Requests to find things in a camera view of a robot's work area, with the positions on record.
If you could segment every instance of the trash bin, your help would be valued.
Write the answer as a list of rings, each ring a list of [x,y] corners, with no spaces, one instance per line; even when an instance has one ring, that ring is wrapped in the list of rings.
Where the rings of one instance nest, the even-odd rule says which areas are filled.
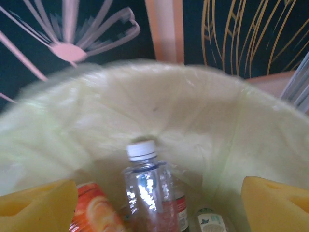
[[[126,145],[136,138],[155,139],[188,200],[203,194],[240,232],[249,230],[245,176],[309,189],[309,119],[237,78],[129,62],[84,64],[49,79],[26,88],[0,118],[0,163],[23,169],[8,192],[65,177],[94,180],[119,208]]]

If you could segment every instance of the gold line pattern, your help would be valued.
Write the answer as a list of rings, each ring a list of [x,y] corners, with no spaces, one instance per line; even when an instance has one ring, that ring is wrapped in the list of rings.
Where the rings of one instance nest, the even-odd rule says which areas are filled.
[[[268,25],[269,25],[270,20],[272,19],[273,15],[274,15],[274,13],[275,13],[275,11],[276,11],[276,9],[277,9],[279,3],[280,3],[280,0],[277,1],[277,4],[275,5],[274,9],[273,9],[272,12],[270,13],[270,16],[269,16],[267,22],[265,23],[265,26],[264,26],[264,28],[263,28],[263,30],[262,30],[262,32],[261,32],[261,35],[259,36],[259,39],[258,39],[258,41],[257,41],[257,43],[256,43],[256,46],[255,46],[255,48],[254,48],[253,57],[254,57],[254,55],[255,55],[255,53],[256,53],[256,51],[257,51],[257,48],[258,48],[258,46],[259,46],[259,44],[260,44],[260,42],[261,42],[261,40],[262,40],[262,38],[263,38],[263,36],[264,36],[264,33],[265,33],[265,31],[266,31],[266,29],[267,29],[267,27],[268,27]]]
[[[208,2],[207,2],[207,25],[208,25],[208,28],[209,28],[208,34],[209,33],[211,34],[210,39],[209,39],[209,44],[211,46],[211,39],[213,38],[214,32],[213,32],[212,22],[210,23],[210,5],[211,5],[210,0],[208,0]],[[213,49],[211,49],[211,53],[212,53],[212,57],[214,59],[214,62],[217,65],[217,60],[216,60],[216,57],[214,56]]]
[[[302,60],[302,59],[300,59],[300,61],[299,61],[299,62],[297,62],[297,63],[296,63],[296,65],[294,65],[294,66],[291,68],[291,70],[295,69],[298,65],[300,65],[300,63],[301,63],[302,61],[303,61],[303,60]]]
[[[230,57],[230,62],[231,62],[231,74],[233,75],[233,47],[234,47],[234,38],[236,35],[238,35],[240,33],[240,27],[241,27],[241,15],[239,13],[244,11],[244,4],[246,4],[246,0],[240,0],[239,5],[238,5],[238,9],[237,9],[237,14],[235,17],[235,23],[234,23],[234,28],[233,28],[233,34],[232,36],[232,43],[231,43],[231,57]],[[239,70],[238,70],[238,64],[237,64],[237,58],[236,58],[236,73],[237,75],[239,75]]]
[[[206,2],[209,0],[204,0],[203,4],[203,13],[202,13],[202,28],[201,28],[201,35],[202,35],[202,51],[203,51],[203,59],[204,59],[204,64],[207,65],[207,60],[206,60],[206,50],[205,50],[205,17],[206,17]]]
[[[266,31],[266,29],[267,29],[269,23],[270,23],[270,20],[272,19],[273,15],[274,15],[274,13],[275,13],[275,11],[276,11],[276,9],[277,9],[279,3],[280,3],[280,0],[277,1],[277,3],[276,3],[276,5],[275,5],[274,9],[273,9],[272,12],[270,13],[270,16],[268,17],[267,22],[265,23],[265,26],[264,26],[264,28],[263,28],[263,30],[262,30],[260,36],[259,36],[259,39],[258,39],[258,41],[257,41],[257,43],[256,43],[256,46],[255,46],[254,48],[252,48],[252,50],[251,50],[250,65],[249,65],[249,77],[250,77],[250,78],[251,78],[251,75],[252,75],[251,70],[252,70],[252,61],[253,61],[253,58],[254,58],[254,56],[255,56],[255,53],[256,53],[256,51],[257,51],[257,49],[258,49],[258,46],[260,45],[260,42],[261,42],[261,40],[262,40],[262,38],[263,38],[263,36],[264,36],[264,33],[265,33],[265,31]]]
[[[298,43],[295,45],[294,48],[296,48],[302,41],[303,39],[305,38],[305,36],[309,33],[309,30],[307,30],[307,32],[303,35],[303,37],[301,37],[301,39],[298,41]]]
[[[245,12],[245,6],[246,6],[246,0],[243,2],[243,7],[241,11],[241,16],[240,16],[240,21],[239,21],[239,26],[238,26],[238,34],[237,34],[237,40],[236,40],[236,73],[239,75],[239,60],[238,60],[238,48],[239,48],[239,37],[240,37],[240,29],[241,29],[241,23],[243,19],[243,13]]]
[[[223,43],[219,44],[218,38],[217,38],[218,35],[216,34],[216,27],[215,27],[216,26],[215,25],[215,5],[216,5],[215,1],[216,0],[204,0],[204,4],[203,4],[202,25],[201,25],[202,35],[201,36],[202,36],[203,59],[204,59],[205,65],[207,65],[205,45],[207,46],[210,45],[210,50],[211,50],[214,62],[217,65],[216,57],[214,55],[216,54],[217,56],[217,53],[215,51],[217,50],[219,57],[221,59],[221,62],[222,62],[221,64],[222,64],[223,71],[229,72],[229,70],[226,70],[227,64],[229,63],[231,66],[231,74],[234,74],[236,72],[236,74],[239,75],[240,65],[244,65],[243,75],[246,76],[246,73],[248,71],[249,78],[251,78],[253,60],[255,58],[255,55],[258,49],[267,50],[268,47],[270,46],[272,47],[272,49],[271,49],[271,54],[270,54],[268,66],[267,66],[267,74],[269,74],[272,63],[276,61],[287,50],[289,46],[291,46],[292,42],[295,42],[295,43],[297,42],[296,45],[294,45],[295,43],[293,43],[293,46],[294,46],[293,50],[295,50],[299,46],[299,44],[307,38],[307,35],[309,35],[309,29],[307,28],[307,31],[305,30],[306,26],[309,24],[309,18],[308,18],[304,22],[304,24],[298,29],[298,31],[291,37],[288,43],[286,43],[283,48],[280,47],[281,50],[277,54],[275,54],[275,50],[276,50],[277,45],[279,44],[278,41],[281,37],[281,33],[285,27],[287,20],[289,19],[291,11],[294,5],[296,4],[297,0],[277,0],[274,3],[270,0],[260,0],[257,10],[255,12],[255,15],[251,21],[249,30],[248,32],[246,32],[245,41],[242,44],[240,44],[240,38],[241,38],[240,30],[241,30],[241,25],[242,25],[242,21],[244,17],[247,0],[231,0],[229,12],[227,15],[227,21],[225,24],[224,36],[223,38],[220,38],[220,39],[223,39]],[[278,31],[277,28],[280,25],[280,29],[279,29],[278,34],[276,35],[275,42],[273,42],[273,40],[271,39],[273,38],[271,35],[266,36],[266,32],[268,31],[267,29],[269,28],[269,25],[274,21],[276,22],[276,25],[274,29],[271,29],[273,34],[276,31]],[[212,47],[212,45],[214,44],[211,44],[211,41],[212,43],[215,43],[216,48]],[[301,55],[302,51],[306,48],[308,44],[309,44],[309,41],[306,41],[306,44],[301,48],[301,50],[297,53],[297,55],[289,62],[289,64],[286,67],[284,67],[282,71],[289,69],[289,67]],[[227,48],[230,50],[230,61],[228,63],[225,63],[225,60],[227,58],[226,57]],[[295,64],[291,68],[291,70],[296,68],[300,62],[301,60],[297,62],[297,64]]]
[[[251,33],[251,29],[255,29],[255,23],[254,23],[254,22],[255,22],[255,19],[256,19],[258,13],[260,12],[260,9],[261,9],[261,7],[262,7],[262,5],[263,5],[263,2],[264,2],[264,0],[261,0],[260,4],[259,4],[259,6],[258,6],[258,8],[257,8],[257,10],[256,10],[256,12],[255,12],[255,15],[254,15],[254,17],[253,17],[253,20],[252,20],[252,22],[251,22],[249,31],[248,31],[247,36],[246,36],[246,39],[245,39],[245,43],[244,43],[244,45],[243,45],[243,47],[242,47],[242,50],[241,50],[241,53],[240,53],[239,62],[241,62],[241,58],[242,58],[243,52],[244,52],[244,50],[245,50],[245,47],[246,47],[246,44],[247,44],[247,40],[248,40],[249,35],[250,35],[250,33]]]
[[[270,58],[269,58],[269,61],[268,61],[267,75],[269,74],[270,64],[271,64],[271,62],[272,62],[272,57],[274,56],[274,52],[275,52],[275,49],[276,49],[278,40],[279,40],[279,38],[280,38],[281,32],[282,32],[282,30],[283,30],[283,28],[284,28],[284,25],[285,25],[285,23],[286,23],[286,21],[287,21],[289,15],[290,15],[292,9],[293,9],[295,3],[296,3],[296,0],[293,1],[292,5],[291,5],[291,7],[290,7],[290,9],[289,9],[289,11],[288,11],[288,14],[286,15],[286,17],[285,17],[285,19],[284,19],[284,21],[283,21],[283,23],[282,23],[282,25],[281,25],[281,28],[280,28],[279,33],[278,33],[278,35],[277,35],[277,38],[276,38],[276,40],[275,40],[275,44],[274,44],[274,46],[273,46],[273,48],[272,48],[272,50],[271,50]]]
[[[217,35],[216,35],[216,25],[215,25],[215,7],[216,7],[216,0],[212,0],[212,23],[213,23],[213,34],[214,34],[214,40],[216,42],[216,47],[220,56],[220,59],[222,60],[222,55],[220,53],[218,41],[217,41]]]
[[[306,20],[306,22],[301,26],[301,28],[296,32],[296,34],[290,39],[290,41],[281,49],[281,51],[273,58],[271,63],[273,63],[281,54],[285,51],[285,49],[290,45],[290,43],[295,39],[295,37],[302,31],[302,29],[306,26],[306,24],[309,22],[309,18]],[[300,39],[300,41],[296,44],[296,46],[299,45],[299,43],[304,39],[304,37],[308,34],[309,30],[304,34],[304,36]]]
[[[225,25],[223,48],[222,48],[222,69],[223,69],[223,71],[225,71],[225,46],[226,46],[227,34],[229,34],[230,36],[233,35],[232,32],[228,29],[228,27],[230,25],[230,21],[231,21],[235,2],[236,2],[236,0],[233,0],[232,3],[231,3],[231,7],[230,7],[230,10],[228,12],[227,22],[226,22],[226,25]]]
[[[260,24],[261,24],[262,18],[264,16],[264,12],[265,12],[267,5],[268,5],[268,0],[264,1],[262,10],[261,10],[259,17],[257,19],[256,27],[254,28],[253,35],[252,35],[250,43],[249,43],[249,48],[248,48],[246,63],[245,63],[245,75],[246,75],[246,71],[247,71],[247,64],[248,64],[249,58],[250,58],[249,66],[250,66],[250,69],[251,69],[251,62],[252,62],[251,56],[252,56],[252,52],[253,52],[253,47],[254,47],[255,39],[256,39],[256,36],[258,34]]]

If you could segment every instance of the pink flower drawing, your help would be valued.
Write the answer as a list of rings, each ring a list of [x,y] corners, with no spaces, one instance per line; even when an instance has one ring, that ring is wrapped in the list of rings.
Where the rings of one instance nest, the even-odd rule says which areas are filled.
[[[27,9],[41,26],[44,33],[36,31],[23,21],[15,13],[0,6],[0,11],[11,19],[16,25],[22,28],[30,36],[34,37],[62,60],[69,62],[76,67],[78,62],[87,57],[94,56],[134,39],[140,33],[140,27],[135,21],[134,14],[129,7],[126,7],[111,17],[106,15],[113,3],[113,0],[105,0],[96,15],[89,16],[84,24],[77,25],[80,0],[62,0],[62,17],[52,14],[47,15],[42,0],[23,0]],[[129,24],[128,29],[115,35],[116,40],[107,39],[101,41],[100,36],[113,24]],[[39,79],[46,81],[47,78],[41,73],[31,61],[0,31],[0,41]],[[0,97],[11,100],[0,93]]]

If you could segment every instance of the plastic bin liner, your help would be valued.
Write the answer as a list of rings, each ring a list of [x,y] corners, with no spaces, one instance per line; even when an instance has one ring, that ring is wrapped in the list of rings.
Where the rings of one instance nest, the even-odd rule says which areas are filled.
[[[49,79],[26,88],[0,118],[0,163],[23,168],[9,192],[94,180],[118,208],[126,203],[126,145],[139,137],[156,140],[189,199],[198,203],[192,196],[202,193],[240,232],[249,230],[245,176],[309,189],[309,119],[241,80],[155,62],[84,64]]]

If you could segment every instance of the plastic water bottle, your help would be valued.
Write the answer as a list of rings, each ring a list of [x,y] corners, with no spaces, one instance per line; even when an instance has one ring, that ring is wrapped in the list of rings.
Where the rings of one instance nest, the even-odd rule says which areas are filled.
[[[178,232],[177,205],[166,162],[157,161],[153,140],[131,144],[132,167],[124,170],[132,230]]]
[[[222,216],[210,208],[201,208],[196,213],[196,227],[201,232],[235,232],[227,217]]]

